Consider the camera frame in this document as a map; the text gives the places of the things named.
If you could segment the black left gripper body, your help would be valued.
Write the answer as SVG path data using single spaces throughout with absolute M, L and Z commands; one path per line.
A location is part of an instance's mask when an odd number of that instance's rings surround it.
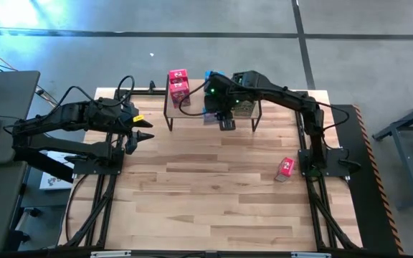
M 139 109 L 133 103 L 115 107 L 91 105 L 87 110 L 87 128 L 103 133 L 128 135 L 133 129 L 133 118 Z

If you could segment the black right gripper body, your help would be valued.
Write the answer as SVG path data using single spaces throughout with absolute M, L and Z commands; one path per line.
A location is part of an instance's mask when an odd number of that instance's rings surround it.
M 229 112 L 245 97 L 237 91 L 237 83 L 218 73 L 211 74 L 204 86 L 204 107 L 208 113 Z

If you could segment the red Froot Loops cereal box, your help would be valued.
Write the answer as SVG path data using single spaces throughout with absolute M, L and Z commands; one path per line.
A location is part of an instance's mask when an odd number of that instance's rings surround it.
M 187 81 L 182 80 L 180 82 L 170 83 L 169 92 L 175 108 L 178 108 L 179 104 L 182 106 L 190 106 L 190 89 Z
M 168 78 L 171 84 L 187 82 L 189 80 L 187 69 L 169 70 Z
M 274 179 L 279 182 L 287 181 L 293 174 L 294 165 L 295 161 L 292 158 L 283 158 L 277 167 L 277 173 Z

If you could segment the black desk support beam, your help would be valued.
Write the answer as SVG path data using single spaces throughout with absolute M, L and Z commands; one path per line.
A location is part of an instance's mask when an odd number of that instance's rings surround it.
M 38 150 L 15 145 L 12 148 L 15 151 L 14 161 L 27 162 L 32 168 L 46 172 L 68 183 L 73 182 L 73 169 L 69 166 L 40 153 Z

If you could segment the white printed box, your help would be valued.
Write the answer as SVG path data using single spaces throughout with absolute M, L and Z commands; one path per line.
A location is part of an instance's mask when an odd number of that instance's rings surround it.
M 60 163 L 70 168 L 74 168 L 75 166 L 73 163 L 65 159 L 67 156 L 72 156 L 71 153 L 47 151 L 47 156 L 54 159 L 55 161 L 59 161 Z M 62 179 L 51 176 L 50 174 L 45 173 L 45 172 L 42 174 L 41 181 L 39 183 L 39 189 L 43 191 L 66 190 L 66 189 L 71 189 L 71 188 L 72 188 L 72 183 L 63 181 Z

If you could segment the black hazard striped floor mat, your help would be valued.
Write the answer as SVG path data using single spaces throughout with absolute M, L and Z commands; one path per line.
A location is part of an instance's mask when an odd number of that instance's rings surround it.
M 403 246 L 359 107 L 337 105 L 350 118 L 336 127 L 340 146 L 361 165 L 348 183 L 363 247 L 382 254 L 403 254 Z

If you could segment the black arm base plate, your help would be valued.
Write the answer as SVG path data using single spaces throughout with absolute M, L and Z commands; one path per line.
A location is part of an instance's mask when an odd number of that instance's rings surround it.
M 342 149 L 331 149 L 327 151 L 326 167 L 319 168 L 315 165 L 315 160 L 310 149 L 298 151 L 300 172 L 303 176 L 327 176 L 345 177 L 350 176 L 347 166 L 341 165 L 339 161 L 343 159 L 346 152 Z
M 84 175 L 118 175 L 122 171 L 125 151 L 116 148 L 110 158 L 86 158 L 75 161 L 73 173 Z

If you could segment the white bracket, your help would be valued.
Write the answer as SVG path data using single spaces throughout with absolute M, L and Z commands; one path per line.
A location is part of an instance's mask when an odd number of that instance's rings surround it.
M 106 250 L 91 252 L 90 258 L 129 258 L 131 255 L 131 250 Z
M 291 258 L 332 258 L 329 253 L 322 252 L 292 252 Z

